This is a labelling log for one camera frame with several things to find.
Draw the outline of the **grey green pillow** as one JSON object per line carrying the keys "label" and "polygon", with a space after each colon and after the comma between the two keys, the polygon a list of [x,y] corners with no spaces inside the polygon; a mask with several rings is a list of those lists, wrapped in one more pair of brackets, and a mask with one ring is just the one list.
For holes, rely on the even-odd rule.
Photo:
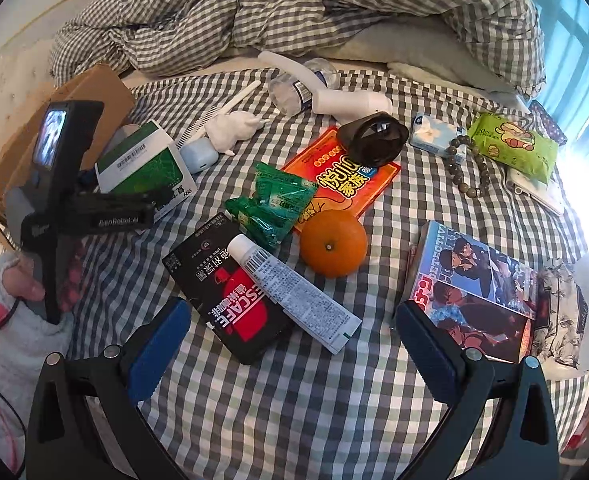
{"label": "grey green pillow", "polygon": [[485,92],[515,92],[515,86],[473,58],[436,16],[401,15],[379,22],[337,47],[319,48],[331,60],[379,63],[421,81],[446,81]]}

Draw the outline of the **blue pocket tissue pack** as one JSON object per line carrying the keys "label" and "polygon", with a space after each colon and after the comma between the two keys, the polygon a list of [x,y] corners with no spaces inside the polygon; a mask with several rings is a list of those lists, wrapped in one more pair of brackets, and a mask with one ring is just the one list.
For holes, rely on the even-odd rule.
{"label": "blue pocket tissue pack", "polygon": [[451,140],[466,134],[465,127],[449,124],[428,114],[418,114],[411,123],[409,144],[419,150],[446,158]]}

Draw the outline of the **clear plastic bottle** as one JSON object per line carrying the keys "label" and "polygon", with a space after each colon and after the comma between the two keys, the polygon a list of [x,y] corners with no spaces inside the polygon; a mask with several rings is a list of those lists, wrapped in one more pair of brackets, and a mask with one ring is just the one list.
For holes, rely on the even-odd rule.
{"label": "clear plastic bottle", "polygon": [[[310,58],[304,62],[316,77],[329,89],[339,88],[337,69],[324,58]],[[295,116],[311,108],[313,95],[299,79],[284,72],[268,83],[268,94],[279,112],[286,116]]]}

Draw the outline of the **gingham duvet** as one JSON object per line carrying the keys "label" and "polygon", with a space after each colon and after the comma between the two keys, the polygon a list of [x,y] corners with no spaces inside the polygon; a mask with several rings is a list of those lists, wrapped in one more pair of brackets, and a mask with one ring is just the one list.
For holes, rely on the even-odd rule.
{"label": "gingham duvet", "polygon": [[483,66],[525,96],[546,80],[533,0],[95,0],[57,32],[52,76],[65,84],[97,64],[174,76],[227,49],[303,55],[341,46],[399,14],[437,16]]}

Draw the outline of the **cardboard box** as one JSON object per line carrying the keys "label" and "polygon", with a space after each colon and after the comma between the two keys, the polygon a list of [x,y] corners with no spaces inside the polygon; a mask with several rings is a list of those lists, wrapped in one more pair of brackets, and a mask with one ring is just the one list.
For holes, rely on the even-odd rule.
{"label": "cardboard box", "polygon": [[42,210],[67,188],[74,174],[92,170],[122,127],[135,98],[118,74],[99,64],[37,100],[19,115],[0,150],[0,244],[14,248],[7,228],[6,194],[23,188]]}

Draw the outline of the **light blue earbuds case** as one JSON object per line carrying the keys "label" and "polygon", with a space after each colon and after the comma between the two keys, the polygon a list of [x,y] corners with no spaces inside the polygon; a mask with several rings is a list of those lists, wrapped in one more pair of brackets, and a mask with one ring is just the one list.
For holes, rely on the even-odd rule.
{"label": "light blue earbuds case", "polygon": [[216,164],[220,158],[220,154],[206,136],[184,144],[180,148],[180,156],[191,174],[200,174]]}

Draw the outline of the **green white carton box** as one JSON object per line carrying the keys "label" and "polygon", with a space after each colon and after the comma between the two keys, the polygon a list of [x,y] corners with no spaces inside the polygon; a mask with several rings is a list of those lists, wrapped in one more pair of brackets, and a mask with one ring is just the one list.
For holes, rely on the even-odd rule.
{"label": "green white carton box", "polygon": [[95,172],[101,193],[137,193],[159,186],[172,188],[172,198],[154,207],[156,221],[197,192],[196,182],[175,141],[155,120],[145,122],[98,159]]}

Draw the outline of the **dotted dark pouch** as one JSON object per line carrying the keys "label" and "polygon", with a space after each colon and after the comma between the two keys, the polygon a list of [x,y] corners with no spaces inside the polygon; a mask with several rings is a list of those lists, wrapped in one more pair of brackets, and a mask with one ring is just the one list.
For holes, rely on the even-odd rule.
{"label": "dotted dark pouch", "polygon": [[532,100],[529,103],[529,116],[531,116],[531,128],[533,130],[555,141],[559,146],[567,144],[565,133],[537,100]]}

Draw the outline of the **white ointment tube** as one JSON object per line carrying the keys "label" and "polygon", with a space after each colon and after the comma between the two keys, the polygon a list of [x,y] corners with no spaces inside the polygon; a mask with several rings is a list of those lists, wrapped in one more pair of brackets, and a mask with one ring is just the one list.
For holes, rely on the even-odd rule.
{"label": "white ointment tube", "polygon": [[341,352],[359,329],[360,318],[244,234],[235,236],[227,250],[270,300],[332,354]]}

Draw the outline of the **floral tissue pack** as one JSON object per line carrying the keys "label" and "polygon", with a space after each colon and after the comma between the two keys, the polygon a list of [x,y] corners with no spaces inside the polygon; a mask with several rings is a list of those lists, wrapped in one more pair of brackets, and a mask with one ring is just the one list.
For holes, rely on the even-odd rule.
{"label": "floral tissue pack", "polygon": [[589,372],[589,253],[548,261],[537,275],[532,356],[549,382]]}

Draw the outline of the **white curved tube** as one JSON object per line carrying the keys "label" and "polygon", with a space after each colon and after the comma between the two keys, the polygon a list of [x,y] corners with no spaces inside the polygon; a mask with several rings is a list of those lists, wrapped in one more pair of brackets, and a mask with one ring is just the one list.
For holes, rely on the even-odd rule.
{"label": "white curved tube", "polygon": [[312,70],[305,65],[294,61],[292,58],[287,58],[285,55],[264,50],[259,53],[258,59],[269,66],[276,67],[278,70],[286,72],[298,81],[301,81],[303,86],[308,88],[311,92],[326,88],[326,84],[324,84]]}

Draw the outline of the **green wet wipes pack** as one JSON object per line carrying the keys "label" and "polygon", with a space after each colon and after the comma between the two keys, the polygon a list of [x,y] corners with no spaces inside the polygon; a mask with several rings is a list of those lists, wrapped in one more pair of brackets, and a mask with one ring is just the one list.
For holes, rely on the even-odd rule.
{"label": "green wet wipes pack", "polygon": [[481,114],[468,129],[480,153],[547,184],[556,166],[558,144],[501,116]]}

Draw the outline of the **orange fruit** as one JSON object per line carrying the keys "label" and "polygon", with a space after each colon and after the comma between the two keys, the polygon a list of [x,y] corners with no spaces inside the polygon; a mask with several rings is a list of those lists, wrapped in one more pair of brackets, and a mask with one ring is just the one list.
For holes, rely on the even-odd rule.
{"label": "orange fruit", "polygon": [[346,210],[319,212],[305,223],[300,234],[300,257],[324,278],[353,274],[367,252],[364,226]]}

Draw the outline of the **orange red snack packet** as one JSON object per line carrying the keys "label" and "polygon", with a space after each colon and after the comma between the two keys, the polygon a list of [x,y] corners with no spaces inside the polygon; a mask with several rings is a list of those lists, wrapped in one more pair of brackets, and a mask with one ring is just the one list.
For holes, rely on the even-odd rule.
{"label": "orange red snack packet", "polygon": [[326,210],[346,210],[359,218],[390,185],[401,166],[395,162],[381,168],[358,165],[337,140],[337,127],[330,127],[281,170],[317,184],[314,197],[294,226],[300,234],[308,220]]}

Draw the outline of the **comic book box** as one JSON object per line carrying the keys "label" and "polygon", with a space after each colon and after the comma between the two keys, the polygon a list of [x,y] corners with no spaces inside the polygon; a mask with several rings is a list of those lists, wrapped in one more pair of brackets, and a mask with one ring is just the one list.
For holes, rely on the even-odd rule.
{"label": "comic book box", "polygon": [[529,266],[430,220],[411,252],[403,298],[461,348],[518,363],[531,348],[536,293]]}

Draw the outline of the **white phone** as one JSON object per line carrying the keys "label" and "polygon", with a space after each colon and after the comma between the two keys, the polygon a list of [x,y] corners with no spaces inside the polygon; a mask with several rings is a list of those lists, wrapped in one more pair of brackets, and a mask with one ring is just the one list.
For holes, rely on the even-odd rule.
{"label": "white phone", "polygon": [[518,170],[508,168],[505,182],[513,194],[530,197],[558,217],[565,213],[562,191],[555,180],[541,183]]}

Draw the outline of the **white rabbit figurine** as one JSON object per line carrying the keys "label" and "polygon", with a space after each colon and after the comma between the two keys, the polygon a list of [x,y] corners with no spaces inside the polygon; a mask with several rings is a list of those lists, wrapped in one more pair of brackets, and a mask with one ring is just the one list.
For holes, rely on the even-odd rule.
{"label": "white rabbit figurine", "polygon": [[206,123],[206,136],[217,153],[234,156],[232,149],[264,127],[264,120],[245,110],[217,115]]}

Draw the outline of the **gingham bed sheet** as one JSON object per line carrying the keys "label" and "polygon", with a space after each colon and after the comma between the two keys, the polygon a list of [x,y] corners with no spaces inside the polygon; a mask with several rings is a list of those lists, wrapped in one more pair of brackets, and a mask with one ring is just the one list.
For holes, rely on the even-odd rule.
{"label": "gingham bed sheet", "polygon": [[[151,230],[91,238],[70,353],[96,356],[153,317],[177,287],[163,257],[219,214],[229,198],[251,193],[254,167],[284,166],[331,124],[327,117],[281,115],[265,88],[242,102],[264,129],[200,174],[197,191]],[[441,159],[407,146],[401,172],[363,214],[368,257],[342,280],[317,287],[361,319],[346,348],[332,354],[302,330],[242,365],[200,320],[142,414],[192,478],[393,479],[445,408],[436,403],[391,328],[410,248],[436,220],[529,266],[585,254],[574,211],[554,216],[503,185],[468,200]]]}

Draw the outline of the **green sachet pack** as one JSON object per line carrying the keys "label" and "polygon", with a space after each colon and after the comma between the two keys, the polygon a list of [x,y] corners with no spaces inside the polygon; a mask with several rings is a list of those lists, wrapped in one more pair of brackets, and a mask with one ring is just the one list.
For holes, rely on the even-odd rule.
{"label": "green sachet pack", "polygon": [[254,194],[229,198],[225,208],[252,240],[275,249],[293,230],[318,185],[265,162],[258,162],[254,169]]}

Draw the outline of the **white fleece left sleeve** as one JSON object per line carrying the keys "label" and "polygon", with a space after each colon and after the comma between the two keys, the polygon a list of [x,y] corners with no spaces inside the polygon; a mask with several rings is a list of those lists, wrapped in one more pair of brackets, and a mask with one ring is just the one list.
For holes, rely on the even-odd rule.
{"label": "white fleece left sleeve", "polygon": [[70,263],[66,287],[60,296],[62,317],[49,324],[34,313],[21,297],[38,301],[44,287],[34,280],[33,266],[15,252],[0,255],[0,460],[12,474],[21,471],[25,436],[40,369],[48,354],[66,353],[81,281],[80,257]]}

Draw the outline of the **black Nescafe box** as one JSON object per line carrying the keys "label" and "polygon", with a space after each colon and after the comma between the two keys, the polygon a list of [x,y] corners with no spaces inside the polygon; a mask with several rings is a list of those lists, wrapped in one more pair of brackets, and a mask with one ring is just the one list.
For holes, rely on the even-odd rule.
{"label": "black Nescafe box", "polygon": [[290,335],[293,322],[229,255],[237,223],[217,214],[164,258],[163,264],[206,326],[242,364],[252,364]]}

